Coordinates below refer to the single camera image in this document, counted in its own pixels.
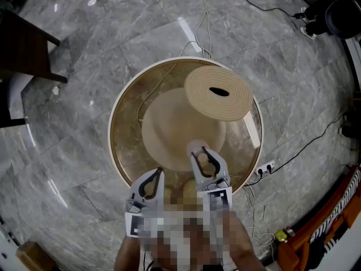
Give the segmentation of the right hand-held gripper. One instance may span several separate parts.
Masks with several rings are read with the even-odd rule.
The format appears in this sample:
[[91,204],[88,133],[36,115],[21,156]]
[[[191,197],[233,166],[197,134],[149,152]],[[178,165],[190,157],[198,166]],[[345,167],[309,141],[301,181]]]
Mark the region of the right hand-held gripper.
[[232,187],[225,159],[203,146],[202,150],[191,152],[190,162],[197,183],[197,200],[202,204],[202,211],[229,211],[232,207]]

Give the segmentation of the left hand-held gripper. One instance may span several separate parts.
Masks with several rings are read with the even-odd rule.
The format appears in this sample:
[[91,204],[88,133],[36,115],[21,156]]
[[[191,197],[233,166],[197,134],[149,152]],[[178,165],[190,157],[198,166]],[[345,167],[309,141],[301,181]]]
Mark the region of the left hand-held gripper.
[[[161,167],[145,172],[131,185],[130,198],[126,203],[126,235],[133,238],[156,238],[163,229],[165,173]],[[139,200],[154,200],[148,204]]]

